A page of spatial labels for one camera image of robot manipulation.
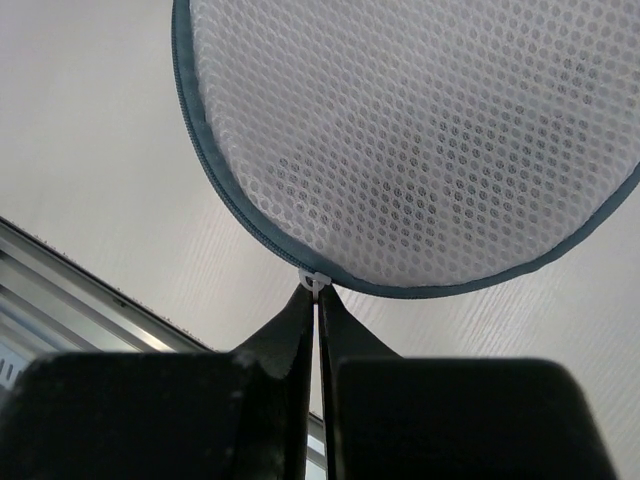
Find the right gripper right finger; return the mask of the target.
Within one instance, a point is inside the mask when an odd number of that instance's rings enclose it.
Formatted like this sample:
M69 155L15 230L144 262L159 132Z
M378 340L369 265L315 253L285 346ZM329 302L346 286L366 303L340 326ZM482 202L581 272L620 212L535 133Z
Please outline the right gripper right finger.
M405 358L318 298L331 479L612 479L585 396L536 358Z

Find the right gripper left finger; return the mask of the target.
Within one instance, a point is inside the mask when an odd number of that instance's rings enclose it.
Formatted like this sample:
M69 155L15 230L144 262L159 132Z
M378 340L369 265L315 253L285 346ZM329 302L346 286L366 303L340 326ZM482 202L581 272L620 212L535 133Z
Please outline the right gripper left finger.
M5 479L301 479L314 300L228 352L65 353L1 410Z

